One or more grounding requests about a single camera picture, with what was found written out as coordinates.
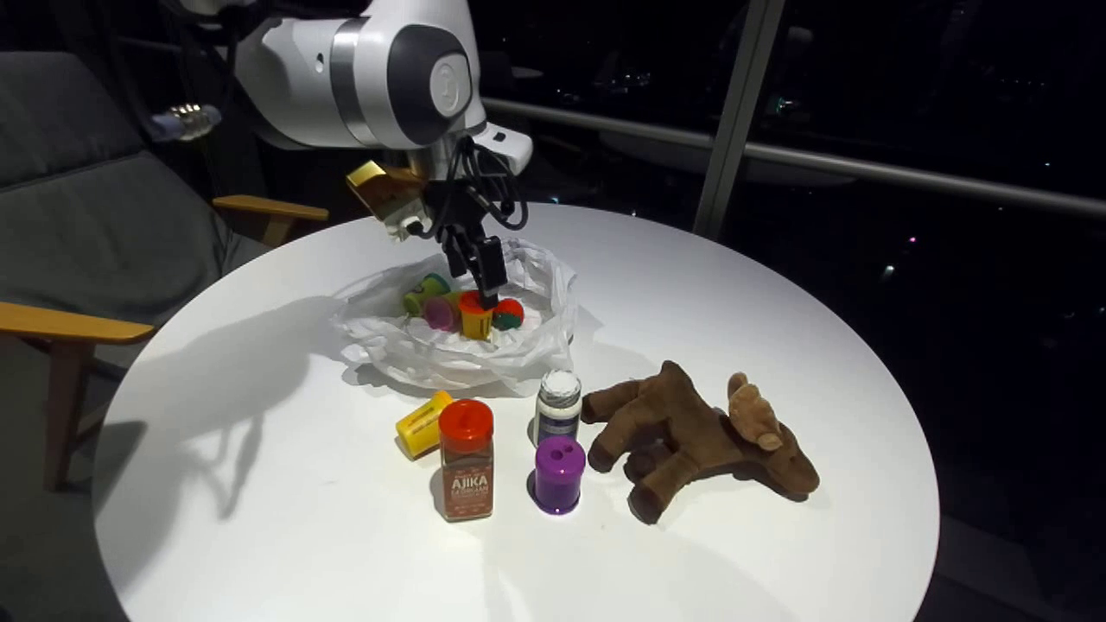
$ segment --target brown stuffed toy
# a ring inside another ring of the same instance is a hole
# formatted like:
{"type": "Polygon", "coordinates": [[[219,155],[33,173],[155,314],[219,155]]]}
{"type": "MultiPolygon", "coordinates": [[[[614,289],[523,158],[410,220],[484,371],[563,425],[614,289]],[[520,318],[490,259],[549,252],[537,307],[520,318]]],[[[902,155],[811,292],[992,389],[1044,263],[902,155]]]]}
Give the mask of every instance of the brown stuffed toy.
{"type": "Polygon", "coordinates": [[[709,408],[690,378],[667,360],[650,379],[587,393],[584,423],[606,423],[587,449],[596,469],[608,473],[628,451],[628,507],[642,521],[656,521],[686,485],[717,473],[762,480],[793,500],[821,486],[798,440],[745,373],[730,378],[730,416],[709,408]]]}

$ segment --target small bottle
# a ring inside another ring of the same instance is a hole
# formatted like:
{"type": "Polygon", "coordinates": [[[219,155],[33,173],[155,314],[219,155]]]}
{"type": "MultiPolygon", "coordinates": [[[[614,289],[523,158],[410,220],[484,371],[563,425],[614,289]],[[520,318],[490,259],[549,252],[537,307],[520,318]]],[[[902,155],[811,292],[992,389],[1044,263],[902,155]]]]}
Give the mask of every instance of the small bottle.
{"type": "Polygon", "coordinates": [[[540,386],[531,442],[543,442],[549,434],[578,440],[581,404],[581,379],[573,373],[546,373],[540,386]]]}
{"type": "Polygon", "coordinates": [[[452,401],[439,418],[444,515],[474,521],[490,515],[495,499],[495,418],[484,401],[452,401]]]}

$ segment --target chair leg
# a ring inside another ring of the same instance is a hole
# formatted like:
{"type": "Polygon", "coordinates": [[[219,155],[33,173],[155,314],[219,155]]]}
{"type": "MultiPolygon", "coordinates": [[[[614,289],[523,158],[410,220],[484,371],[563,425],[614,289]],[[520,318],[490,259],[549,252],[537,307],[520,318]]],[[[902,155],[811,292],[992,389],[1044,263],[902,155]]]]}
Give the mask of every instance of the chair leg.
{"type": "Polygon", "coordinates": [[[270,220],[265,230],[262,230],[262,246],[285,246],[291,236],[291,220],[270,220]]]}
{"type": "Polygon", "coordinates": [[[82,341],[49,347],[49,398],[45,398],[45,486],[58,492],[69,473],[75,423],[95,348],[82,341]]]}

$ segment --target clear plastic bag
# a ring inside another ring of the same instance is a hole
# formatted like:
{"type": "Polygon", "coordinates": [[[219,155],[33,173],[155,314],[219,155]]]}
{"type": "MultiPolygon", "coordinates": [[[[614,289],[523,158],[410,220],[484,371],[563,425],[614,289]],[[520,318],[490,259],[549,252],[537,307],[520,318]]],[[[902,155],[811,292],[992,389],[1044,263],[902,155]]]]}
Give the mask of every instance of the clear plastic bag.
{"type": "Polygon", "coordinates": [[[447,254],[375,273],[339,292],[339,330],[348,340],[348,366],[375,366],[389,379],[415,389],[452,393],[531,393],[549,371],[569,371],[573,340],[573,271],[549,249],[526,237],[504,237],[507,286],[526,307],[520,327],[490,327],[488,340],[439,330],[427,318],[410,318],[402,305],[427,273],[451,276],[447,254]]]}

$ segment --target round white table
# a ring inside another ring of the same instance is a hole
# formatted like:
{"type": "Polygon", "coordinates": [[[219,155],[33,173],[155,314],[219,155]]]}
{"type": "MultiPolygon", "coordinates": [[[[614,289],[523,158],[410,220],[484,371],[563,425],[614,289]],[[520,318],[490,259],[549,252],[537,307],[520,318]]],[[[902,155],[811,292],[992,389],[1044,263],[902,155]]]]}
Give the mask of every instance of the round white table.
{"type": "Polygon", "coordinates": [[[911,622],[942,507],[927,434],[886,363],[806,289],[697,236],[531,203],[523,237],[578,271],[584,389],[680,363],[723,404],[765,386],[822,486],[686,486],[634,517],[624,468],[584,473],[573,515],[529,493],[531,398],[497,416],[495,515],[451,525],[396,423],[422,398],[360,385],[339,289],[439,252],[376,220],[299,237],[203,289],[139,355],[97,446],[97,541],[135,622],[911,622]]]}

